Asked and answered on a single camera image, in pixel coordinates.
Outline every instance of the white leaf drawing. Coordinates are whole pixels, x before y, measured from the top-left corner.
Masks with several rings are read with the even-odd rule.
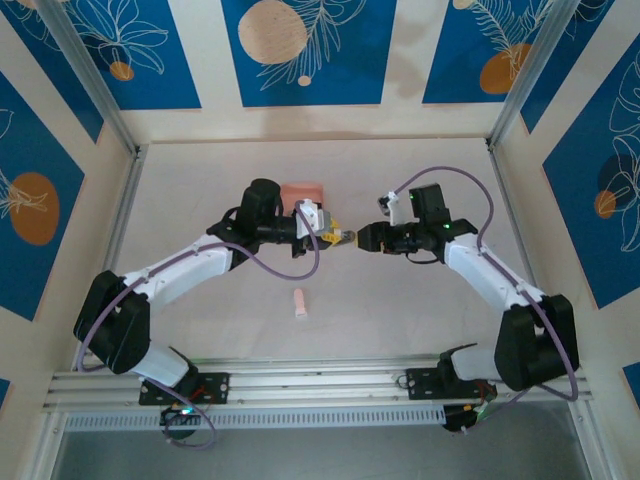
[[[475,14],[480,32],[488,37],[498,52],[509,59],[513,80],[522,65],[522,46],[542,26],[554,0],[541,0],[537,7],[532,1],[522,15],[516,15],[511,0],[475,0],[468,10]]]
[[[9,131],[13,115],[14,112],[11,110],[0,108],[0,140]],[[6,217],[12,210],[19,212],[23,207],[46,212],[47,206],[44,205],[46,198],[46,193],[35,196],[16,188],[0,170],[0,219]]]
[[[597,204],[597,213],[603,218],[622,213],[620,251],[629,253],[640,248],[640,52],[622,76],[609,129],[618,171],[604,189],[608,194],[599,197],[604,200]]]
[[[2,1],[7,6],[7,9],[22,23],[22,26],[29,35],[43,42],[52,50],[60,51],[58,44],[49,33],[49,30],[35,9],[29,8],[17,0]]]
[[[569,24],[564,29],[565,33],[571,37],[572,40],[575,40],[578,25],[582,22],[596,22],[602,16],[608,3],[609,0],[588,0],[580,2]]]
[[[3,1],[27,32],[54,50],[59,50],[37,11],[15,0]],[[62,3],[76,31],[90,50],[97,50],[107,67],[115,62],[131,67],[139,65],[159,75],[164,62],[154,47],[163,45],[169,31],[138,20],[137,0],[69,0]],[[123,75],[120,80],[130,79]]]

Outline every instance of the cable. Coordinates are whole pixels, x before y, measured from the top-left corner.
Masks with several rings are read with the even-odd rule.
[[[502,267],[502,265],[500,265],[500,263],[498,263],[493,257],[491,257],[491,255],[489,255],[486,251],[483,251],[484,249],[482,248],[482,239],[484,238],[484,235],[487,232],[487,229],[489,228],[491,221],[493,220],[495,205],[493,203],[493,198],[491,198],[491,193],[489,193],[489,190],[487,189],[487,187],[477,177],[475,177],[474,175],[472,175],[471,173],[465,170],[462,170],[456,167],[449,167],[446,165],[429,167],[413,175],[409,180],[407,180],[398,189],[396,189],[394,193],[398,195],[400,192],[402,192],[402,190],[407,188],[409,185],[411,185],[415,180],[417,180],[422,175],[425,175],[430,172],[435,172],[435,171],[449,171],[449,172],[454,172],[454,173],[463,175],[468,179],[470,179],[471,181],[473,181],[480,188],[480,190],[482,190],[482,193],[484,193],[484,196],[487,199],[487,203],[489,204],[489,214],[487,215],[487,219],[482,225],[482,228],[478,233],[478,236],[476,238],[476,246],[478,247],[478,250],[480,251],[481,255],[487,260],[487,262],[489,262],[496,270],[498,270],[498,272],[500,272],[514,287],[517,287],[518,281],[507,270],[505,270]],[[562,364],[564,365],[567,371],[567,376],[569,377],[569,383],[571,385],[571,395],[566,395],[565,393],[559,392],[558,390],[551,388],[547,385],[537,385],[537,387],[543,390],[546,390],[547,392],[550,392],[569,402],[575,402],[579,396],[578,380],[576,378],[575,372],[573,371],[571,360],[569,360],[569,355],[567,354],[567,351],[565,350],[564,346],[562,345],[562,342],[560,341],[560,338],[558,337],[558,333],[556,332],[555,328],[553,328],[553,325],[551,324],[551,321],[547,317],[547,314],[545,313],[545,311],[531,297],[529,292],[527,292],[526,290],[523,290],[522,292],[520,292],[520,294],[527,302],[529,302],[533,310],[540,317],[547,332],[549,333],[549,336],[551,337],[551,340],[553,341],[553,344],[558,350],[558,353],[560,354],[560,358],[562,359]],[[500,409],[503,409],[504,407],[507,407],[509,405],[516,403],[528,391],[529,389],[523,390],[518,395],[516,395],[512,400],[510,400],[508,403],[502,405]]]
[[[258,266],[260,268],[262,268],[263,270],[265,270],[265,271],[269,272],[270,274],[272,274],[272,275],[274,275],[274,276],[276,276],[278,278],[281,278],[283,280],[292,280],[292,281],[306,280],[307,278],[311,277],[314,273],[316,273],[316,271],[318,270],[318,266],[320,265],[320,248],[318,246],[318,239],[313,234],[313,229],[311,228],[311,225],[309,225],[309,222],[307,221],[306,217],[302,213],[302,210],[300,209],[300,205],[302,205],[302,203],[303,203],[302,201],[296,202],[295,209],[296,209],[296,212],[298,213],[298,215],[300,216],[300,219],[302,220],[302,223],[304,224],[305,228],[307,229],[307,232],[309,232],[309,236],[311,237],[311,243],[313,245],[313,251],[314,251],[314,254],[315,254],[314,255],[313,267],[311,267],[311,270],[309,270],[309,272],[305,273],[304,275],[300,275],[300,276],[286,275],[284,273],[280,273],[280,272],[274,270],[273,268],[269,267],[265,263],[263,263],[262,260],[257,258],[253,253],[251,253],[249,250],[247,250],[243,246],[235,244],[235,243],[230,243],[230,242],[210,243],[210,244],[207,244],[207,245],[202,245],[197,250],[190,250],[188,252],[184,252],[184,253],[178,255],[177,257],[174,257],[174,258],[171,258],[171,259],[167,260],[162,265],[159,265],[158,267],[156,267],[153,270],[151,270],[147,277],[138,278],[131,285],[129,285],[127,288],[125,288],[122,292],[120,292],[111,302],[109,302],[109,304],[106,306],[106,308],[100,313],[100,315],[98,315],[98,318],[96,319],[96,321],[93,322],[93,325],[89,329],[89,332],[87,332],[87,335],[85,336],[84,340],[82,341],[82,344],[80,345],[80,351],[78,352],[78,358],[77,358],[77,361],[76,361],[76,367],[78,368],[78,371],[80,371],[80,372],[94,372],[96,370],[101,370],[101,369],[103,369],[105,367],[104,365],[97,365],[95,367],[86,367],[84,365],[84,363],[83,363],[83,360],[84,360],[85,355],[87,354],[87,350],[89,349],[89,345],[91,344],[91,341],[93,340],[93,337],[95,336],[96,332],[98,331],[98,329],[100,328],[102,323],[106,320],[106,318],[109,316],[111,311],[114,308],[116,308],[116,306],[118,306],[118,304],[127,295],[129,295],[133,290],[135,290],[137,287],[142,285],[144,282],[148,281],[150,278],[155,277],[160,272],[162,272],[162,271],[166,270],[167,268],[175,265],[176,263],[181,262],[182,260],[184,260],[186,258],[189,258],[189,257],[194,256],[194,255],[198,255],[200,252],[207,251],[207,250],[212,250],[214,248],[221,248],[221,247],[230,248],[230,249],[233,249],[233,250],[237,250],[237,251],[241,252],[242,254],[246,255],[248,258],[253,260],[256,264],[258,264]],[[191,449],[191,450],[205,450],[205,449],[211,447],[215,443],[215,441],[216,441],[216,429],[215,429],[215,426],[213,425],[213,422],[211,421],[211,419],[207,416],[207,414],[202,409],[200,409],[198,406],[196,406],[188,398],[185,398],[182,395],[180,395],[178,392],[173,390],[171,387],[163,385],[162,383],[157,382],[153,378],[146,378],[146,380],[149,383],[151,383],[152,385],[155,385],[160,390],[163,390],[164,392],[166,392],[169,395],[173,396],[174,398],[176,398],[177,400],[179,400],[183,404],[188,405],[189,407],[193,408],[193,410],[195,412],[197,412],[198,415],[200,415],[204,419],[204,421],[207,423],[207,425],[209,426],[209,428],[211,429],[211,432],[212,432],[211,438],[207,442],[204,442],[204,443],[201,443],[201,444],[195,444],[195,445],[194,444],[186,444],[186,443],[182,443],[182,442],[176,442],[174,439],[169,437],[169,435],[168,435],[169,425],[165,424],[164,434],[165,434],[165,437],[167,438],[167,443],[170,443],[171,445],[175,445],[175,446],[180,447],[180,448],[188,448],[188,449]]]
[[[412,260],[409,258],[409,254],[405,253],[404,256],[414,265],[433,265],[434,263],[438,263],[440,260],[434,258],[432,260]]]
[[[508,401],[508,402],[506,402],[506,403],[502,403],[502,404],[500,404],[500,405],[499,405],[499,406],[498,406],[498,407],[497,407],[493,412],[491,412],[491,413],[490,413],[486,418],[484,418],[484,419],[482,419],[482,418],[481,418],[481,417],[482,417],[482,414],[479,414],[479,415],[478,415],[478,419],[477,419],[477,421],[476,421],[476,424],[475,424],[475,425],[473,425],[472,427],[469,427],[469,428],[465,429],[464,431],[462,431],[462,432],[460,432],[460,433],[464,433],[464,434],[466,435],[466,432],[468,432],[469,430],[471,430],[471,429],[475,430],[475,429],[479,428],[481,425],[484,425],[484,424],[486,423],[487,419],[489,419],[490,417],[493,417],[494,415],[496,415],[496,414],[498,414],[498,413],[500,413],[500,412],[504,412],[504,411],[506,411],[507,409],[509,409],[509,408],[513,407],[516,403],[518,403],[518,401],[519,401],[522,397],[524,397],[527,393],[529,393],[529,391],[530,391],[530,390],[531,390],[530,388],[527,388],[527,389],[525,389],[525,390],[522,390],[521,392],[518,392],[518,394],[517,394],[515,397],[513,397],[511,400],[509,400],[509,401]]]

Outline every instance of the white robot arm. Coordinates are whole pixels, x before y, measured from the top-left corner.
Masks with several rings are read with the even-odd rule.
[[[459,347],[441,355],[443,382],[501,380],[513,390],[524,390],[566,374],[562,355],[539,311],[548,317],[573,370],[578,368],[573,309],[565,297],[549,297],[527,283],[478,241],[476,228],[467,220],[452,221],[439,185],[410,190],[418,222],[398,223],[397,219],[406,216],[399,211],[397,194],[392,193],[378,200],[391,221],[361,229],[358,247],[407,258],[419,250],[430,251],[435,259],[421,263],[447,265],[501,315],[495,342]]]
[[[331,229],[331,217],[321,205],[304,200],[294,216],[282,213],[279,185],[254,180],[245,190],[241,205],[229,210],[221,222],[191,245],[122,277],[111,271],[98,275],[74,327],[75,336],[112,372],[134,372],[190,395],[198,385],[197,368],[176,350],[151,341],[150,318],[196,285],[253,257],[263,243],[289,244],[294,258],[304,255],[308,248],[330,245],[312,238]],[[123,293],[117,306],[106,312]]]

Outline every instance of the white wall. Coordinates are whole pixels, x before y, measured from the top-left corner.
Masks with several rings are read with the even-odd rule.
[[[127,111],[123,116],[141,143],[484,137],[501,102],[422,105],[449,1],[398,0],[381,105],[246,109],[220,2],[169,0],[202,109]]]
[[[640,360],[640,290],[598,310],[542,164],[636,38],[636,0],[616,0],[529,136],[518,121],[496,154],[540,284],[575,310],[580,359],[628,478],[640,471],[640,415],[621,368]]]
[[[129,160],[108,127],[97,145],[91,141],[2,15],[0,45],[0,71],[85,174],[35,320],[0,307],[0,377],[12,381],[0,416],[0,478],[10,479],[52,373],[70,365],[71,330],[103,261]]]

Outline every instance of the orange circle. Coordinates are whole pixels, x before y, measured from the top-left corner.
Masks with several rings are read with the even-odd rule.
[[[595,208],[600,218],[610,218],[616,212],[616,196],[608,190],[603,190],[596,196]]]
[[[18,203],[9,212],[13,229],[20,238],[31,245],[46,245],[55,235],[60,219],[60,200],[56,187],[47,177],[35,172],[18,176],[12,187],[29,195],[31,199],[46,195],[42,202],[38,203],[42,208]]]
[[[516,76],[511,78],[511,64],[513,62],[517,74],[529,55],[529,50],[531,45],[519,43],[491,57],[480,73],[480,88],[494,95],[508,93],[516,79]]]
[[[298,85],[300,85],[301,87],[308,87],[309,85],[311,85],[311,77],[308,75],[302,75],[300,78],[298,78]]]
[[[128,82],[133,79],[133,68],[124,62],[113,62],[109,66],[109,71],[117,80]]]
[[[280,0],[254,3],[238,23],[238,37],[246,54],[265,65],[293,60],[309,41],[304,20]]]

